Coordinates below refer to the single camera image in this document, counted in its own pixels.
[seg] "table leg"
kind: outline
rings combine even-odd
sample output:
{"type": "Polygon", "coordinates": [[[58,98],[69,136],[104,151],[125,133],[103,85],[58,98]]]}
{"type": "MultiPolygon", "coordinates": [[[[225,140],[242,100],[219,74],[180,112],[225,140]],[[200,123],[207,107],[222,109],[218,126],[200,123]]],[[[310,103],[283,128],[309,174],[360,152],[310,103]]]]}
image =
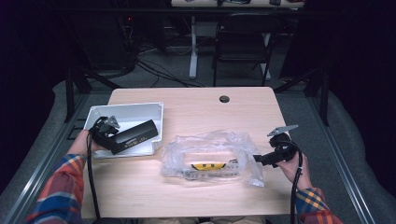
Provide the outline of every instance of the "table leg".
{"type": "Polygon", "coordinates": [[[197,40],[195,33],[195,17],[191,17],[191,62],[190,62],[190,78],[197,78],[197,40]]]}
{"type": "MultiPolygon", "coordinates": [[[[270,41],[270,34],[265,34],[264,35],[264,43],[265,43],[265,46],[267,46],[268,45],[268,42],[270,41]]],[[[267,64],[266,63],[261,63],[260,64],[260,68],[262,69],[262,75],[264,76],[264,71],[265,71],[265,67],[267,66],[267,64]]],[[[267,77],[265,78],[265,80],[267,80],[267,81],[269,81],[269,80],[271,80],[271,75],[270,75],[270,70],[268,70],[268,72],[267,72],[267,77]]]]}

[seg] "black curtain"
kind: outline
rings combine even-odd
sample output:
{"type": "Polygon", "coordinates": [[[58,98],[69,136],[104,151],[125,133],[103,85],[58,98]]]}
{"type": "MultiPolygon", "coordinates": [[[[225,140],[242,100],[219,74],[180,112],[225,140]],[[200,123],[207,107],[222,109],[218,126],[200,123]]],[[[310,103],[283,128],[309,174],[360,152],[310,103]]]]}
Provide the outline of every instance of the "black curtain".
{"type": "Polygon", "coordinates": [[[0,6],[0,192],[46,122],[55,97],[52,87],[63,79],[35,9],[26,6],[22,1],[0,6]]]}
{"type": "Polygon", "coordinates": [[[396,197],[396,20],[392,6],[389,1],[308,0],[307,11],[347,14],[300,20],[280,76],[297,77],[318,68],[331,51],[334,35],[341,35],[342,47],[328,71],[330,90],[357,124],[366,160],[378,182],[396,197]]]}

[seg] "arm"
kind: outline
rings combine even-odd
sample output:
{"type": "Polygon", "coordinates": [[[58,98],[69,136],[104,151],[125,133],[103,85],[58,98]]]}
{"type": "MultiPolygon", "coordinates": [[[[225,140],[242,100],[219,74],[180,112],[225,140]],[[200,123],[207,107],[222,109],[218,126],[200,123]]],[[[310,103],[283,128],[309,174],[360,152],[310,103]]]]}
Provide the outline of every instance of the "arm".
{"type": "MultiPolygon", "coordinates": [[[[282,169],[286,178],[292,183],[298,168],[298,153],[290,161],[281,161],[277,165],[282,169]]],[[[297,183],[296,209],[299,219],[303,223],[342,223],[338,217],[332,214],[327,206],[321,189],[314,188],[308,168],[308,158],[303,154],[303,170],[297,183]]]]}
{"type": "MultiPolygon", "coordinates": [[[[26,223],[82,223],[81,204],[84,192],[83,169],[87,156],[88,131],[83,130],[56,165],[26,223]]],[[[92,151],[99,146],[92,141],[92,151]]]]}

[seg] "yellow object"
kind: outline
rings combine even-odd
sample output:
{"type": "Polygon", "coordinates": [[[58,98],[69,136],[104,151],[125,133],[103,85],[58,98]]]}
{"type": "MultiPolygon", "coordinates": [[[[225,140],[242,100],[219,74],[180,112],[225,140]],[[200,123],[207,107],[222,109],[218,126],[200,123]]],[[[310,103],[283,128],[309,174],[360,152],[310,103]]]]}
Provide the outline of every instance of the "yellow object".
{"type": "Polygon", "coordinates": [[[226,163],[204,163],[204,164],[192,164],[192,168],[199,171],[212,171],[219,170],[225,166],[226,163]]]}

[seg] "wooden table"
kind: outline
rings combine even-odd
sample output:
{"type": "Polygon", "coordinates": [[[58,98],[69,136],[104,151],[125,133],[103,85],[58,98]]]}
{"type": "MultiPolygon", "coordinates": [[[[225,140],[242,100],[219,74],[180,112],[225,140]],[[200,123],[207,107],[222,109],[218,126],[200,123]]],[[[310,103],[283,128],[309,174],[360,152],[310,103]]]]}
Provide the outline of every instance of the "wooden table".
{"type": "MultiPolygon", "coordinates": [[[[215,130],[248,132],[264,154],[266,135],[284,126],[270,88],[169,88],[114,90],[109,105],[163,102],[163,147],[177,135],[215,130]],[[222,103],[222,95],[230,97],[222,103]]],[[[290,212],[291,183],[280,169],[262,168],[264,188],[163,177],[160,147],[153,156],[93,160],[102,217],[218,217],[290,212]]],[[[87,169],[82,216],[95,217],[87,169]]]]}

